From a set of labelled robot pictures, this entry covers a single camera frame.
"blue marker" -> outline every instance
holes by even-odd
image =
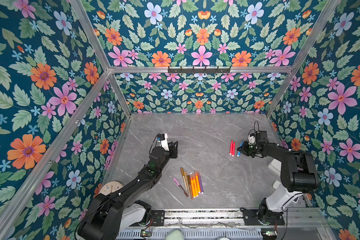
[[[241,147],[242,145],[243,145],[243,141],[241,141],[240,147]],[[238,157],[240,156],[240,153],[241,153],[241,152],[237,151],[237,156],[238,156]]]

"horizontal metal bar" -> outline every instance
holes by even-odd
[[[121,105],[121,108],[123,109],[125,115],[127,118],[130,118],[131,116],[131,110],[128,107],[127,100],[124,97],[123,92],[121,91],[120,85],[117,83],[115,74],[112,74],[109,78],[110,85],[115,91],[116,97],[119,100],[119,103]]]
[[[79,20],[88,38],[88,41],[91,44],[91,47],[95,52],[97,59],[100,62],[101,67],[103,68],[104,71],[107,71],[108,68],[110,67],[108,58],[103,50],[103,47],[100,44],[99,39],[95,35],[95,31],[92,27],[92,23],[89,20],[89,17],[84,9],[81,0],[70,0],[69,2],[71,3],[73,11],[76,13],[77,19]]]
[[[291,66],[247,66],[247,67],[115,67],[109,68],[111,73],[290,73]]]
[[[12,197],[12,200],[8,206],[3,210],[0,215],[0,240],[3,240],[7,235],[25,206],[28,204],[29,199],[33,196],[36,188],[44,179],[45,175],[52,166],[52,163],[60,154],[62,148],[67,143],[72,133],[77,127],[78,121],[80,121],[88,108],[93,103],[93,100],[97,97],[100,89],[104,86],[108,79],[108,74],[104,73],[97,80],[96,84],[92,86],[91,90],[77,107],[76,111],[69,118],[68,122],[62,128],[50,147],[44,153],[38,164],[33,168],[27,179],[21,185],[16,194]]]
[[[311,33],[307,37],[307,40],[305,41],[304,45],[302,46],[301,50],[299,51],[297,57],[295,58],[293,62],[293,70],[290,72],[284,79],[283,83],[281,84],[278,92],[275,94],[275,97],[272,100],[271,105],[269,106],[267,110],[267,117],[271,117],[274,109],[276,108],[277,104],[279,104],[280,99],[282,98],[283,94],[287,90],[289,84],[293,80],[293,78],[296,76],[300,66],[305,61],[305,58],[307,57],[309,51],[315,44],[317,38],[319,37],[320,33],[324,29],[325,25],[327,24],[329,18],[335,11],[337,5],[340,4],[341,0],[328,0],[328,2],[325,4],[324,9],[320,13],[319,17],[317,18],[317,21],[315,25],[312,28]]]

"marble surface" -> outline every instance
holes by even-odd
[[[178,158],[170,159],[159,182],[137,199],[152,208],[258,207],[280,180],[267,165],[271,157],[250,158],[229,155],[230,142],[245,140],[255,121],[277,142],[276,133],[264,114],[144,114],[133,115],[120,158],[111,170],[111,180],[124,185],[137,176],[149,160],[149,147],[156,134],[167,133],[178,141]],[[189,174],[199,170],[204,194],[191,200],[173,183],[180,167]],[[299,199],[295,206],[304,206]]]

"purple marker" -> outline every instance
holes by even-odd
[[[180,185],[179,181],[176,179],[176,177],[173,178],[173,181],[175,182],[176,185],[178,185],[180,187],[180,189],[183,191],[183,193],[188,197],[187,192],[183,189],[183,187]]]
[[[202,177],[200,176],[200,171],[197,171],[197,176],[199,178],[199,185],[200,185],[200,192],[204,193],[203,191],[203,184],[202,184]]]

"floral wallpaper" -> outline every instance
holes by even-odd
[[[341,240],[360,239],[360,0],[342,1],[272,115],[284,147],[317,158],[320,207]]]
[[[84,7],[114,66],[286,66],[325,3],[99,0]]]
[[[0,1],[0,213],[101,73],[67,1]],[[69,239],[124,118],[107,82],[6,239]]]

